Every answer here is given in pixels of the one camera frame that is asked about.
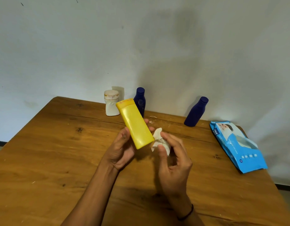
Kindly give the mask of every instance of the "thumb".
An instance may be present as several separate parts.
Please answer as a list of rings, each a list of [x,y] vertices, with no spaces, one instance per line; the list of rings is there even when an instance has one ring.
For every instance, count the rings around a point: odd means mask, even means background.
[[[115,147],[117,149],[121,149],[123,145],[129,140],[130,138],[130,132],[127,127],[123,128],[121,132],[118,134],[118,137],[116,138],[115,141]]]
[[[160,169],[168,169],[167,152],[162,144],[158,145],[158,155],[160,157]]]

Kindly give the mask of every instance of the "wood grain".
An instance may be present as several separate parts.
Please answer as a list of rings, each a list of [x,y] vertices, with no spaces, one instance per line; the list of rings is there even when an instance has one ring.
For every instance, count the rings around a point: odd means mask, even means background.
[[[211,133],[184,118],[145,112],[152,126],[183,139],[193,161],[187,191],[206,225],[288,225],[290,212],[266,170],[240,174]],[[118,131],[105,105],[53,98],[0,151],[0,225],[59,225],[75,206]],[[120,172],[103,225],[177,225],[160,195],[149,147]]]

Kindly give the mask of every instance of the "left hand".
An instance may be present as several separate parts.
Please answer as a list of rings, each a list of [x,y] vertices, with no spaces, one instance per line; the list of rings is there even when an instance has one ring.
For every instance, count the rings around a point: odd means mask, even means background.
[[[144,119],[145,123],[149,124],[148,119]],[[154,127],[148,126],[149,130],[153,132]],[[130,131],[127,127],[123,128],[107,149],[102,159],[107,160],[118,171],[122,169],[134,156],[136,147],[130,137]]]

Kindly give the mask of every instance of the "crumpled paper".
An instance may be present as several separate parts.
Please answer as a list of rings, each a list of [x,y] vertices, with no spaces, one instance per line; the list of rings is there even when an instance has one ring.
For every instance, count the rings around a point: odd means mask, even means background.
[[[162,131],[162,128],[158,128],[158,129],[155,130],[155,132],[153,134],[153,137],[154,137],[155,141],[154,141],[154,144],[151,147],[151,150],[154,151],[155,148],[158,147],[158,145],[162,144],[164,146],[164,148],[166,149],[167,155],[169,156],[171,146],[166,140],[164,140],[161,137],[161,131]]]

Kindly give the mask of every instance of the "plastic bottle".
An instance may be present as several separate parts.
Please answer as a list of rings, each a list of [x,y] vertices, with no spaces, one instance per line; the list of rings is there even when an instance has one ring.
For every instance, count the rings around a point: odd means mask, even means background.
[[[132,98],[120,101],[116,106],[120,111],[126,127],[130,131],[136,149],[140,149],[154,141],[149,128]]]
[[[201,97],[196,105],[192,107],[187,118],[185,119],[184,125],[194,127],[205,112],[208,101],[209,99],[206,97]]]
[[[133,99],[142,117],[144,117],[145,105],[146,105],[146,99],[145,99],[144,94],[145,94],[145,89],[143,87],[138,87],[136,89],[136,95]]]
[[[116,103],[120,100],[118,91],[111,89],[104,91],[104,100],[106,103],[105,113],[107,116],[116,116],[120,114],[116,106]]]

